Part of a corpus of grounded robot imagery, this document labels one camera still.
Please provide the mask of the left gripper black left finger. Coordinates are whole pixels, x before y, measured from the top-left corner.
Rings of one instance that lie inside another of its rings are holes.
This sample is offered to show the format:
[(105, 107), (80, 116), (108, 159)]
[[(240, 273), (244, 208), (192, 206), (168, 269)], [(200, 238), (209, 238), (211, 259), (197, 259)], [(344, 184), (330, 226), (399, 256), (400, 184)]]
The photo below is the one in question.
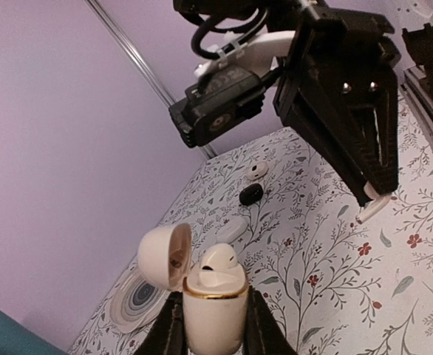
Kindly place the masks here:
[(183, 295), (173, 291), (166, 299), (151, 330), (134, 355), (187, 354)]

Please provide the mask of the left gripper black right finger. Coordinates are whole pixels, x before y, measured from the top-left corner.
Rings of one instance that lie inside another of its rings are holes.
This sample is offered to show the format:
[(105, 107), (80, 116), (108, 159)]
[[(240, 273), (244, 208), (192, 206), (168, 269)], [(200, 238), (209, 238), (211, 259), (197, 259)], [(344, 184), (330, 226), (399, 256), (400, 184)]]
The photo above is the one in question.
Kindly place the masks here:
[(248, 355), (296, 355), (282, 333), (260, 291), (253, 286), (248, 292), (248, 311), (242, 353)]

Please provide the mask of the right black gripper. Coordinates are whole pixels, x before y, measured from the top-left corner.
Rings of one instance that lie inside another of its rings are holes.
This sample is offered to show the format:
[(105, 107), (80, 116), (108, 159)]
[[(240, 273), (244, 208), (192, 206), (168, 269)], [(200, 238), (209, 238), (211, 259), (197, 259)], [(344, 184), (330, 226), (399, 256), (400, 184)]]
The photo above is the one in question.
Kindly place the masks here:
[(295, 1), (274, 16), (273, 29), (295, 30), (274, 98), (282, 124), (331, 165), (365, 207), (366, 179), (331, 133), (375, 133), (378, 194), (398, 187), (398, 79), (394, 28), (379, 13)]

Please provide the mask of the white earbuds charging case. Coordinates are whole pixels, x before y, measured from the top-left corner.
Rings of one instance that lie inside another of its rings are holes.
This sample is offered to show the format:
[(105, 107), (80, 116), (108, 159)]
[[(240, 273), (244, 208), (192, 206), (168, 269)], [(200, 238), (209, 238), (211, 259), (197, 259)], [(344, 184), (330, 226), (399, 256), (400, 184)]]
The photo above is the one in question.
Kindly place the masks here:
[(182, 293), (191, 352), (235, 354), (242, 344), (248, 309), (245, 269), (239, 261), (224, 271), (201, 269), (200, 261), (191, 263), (191, 240), (187, 223), (152, 229), (140, 241), (138, 268), (153, 286)]

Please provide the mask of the black wireless earbud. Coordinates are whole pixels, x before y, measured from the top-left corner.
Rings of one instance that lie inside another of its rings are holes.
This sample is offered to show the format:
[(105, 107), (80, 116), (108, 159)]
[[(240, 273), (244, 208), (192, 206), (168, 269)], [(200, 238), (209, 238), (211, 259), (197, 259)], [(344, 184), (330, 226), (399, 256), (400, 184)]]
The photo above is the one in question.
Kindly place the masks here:
[(239, 202), (243, 206), (250, 206), (260, 201), (263, 195), (264, 195), (264, 189), (262, 185), (259, 183), (254, 183), (247, 186), (239, 193)]

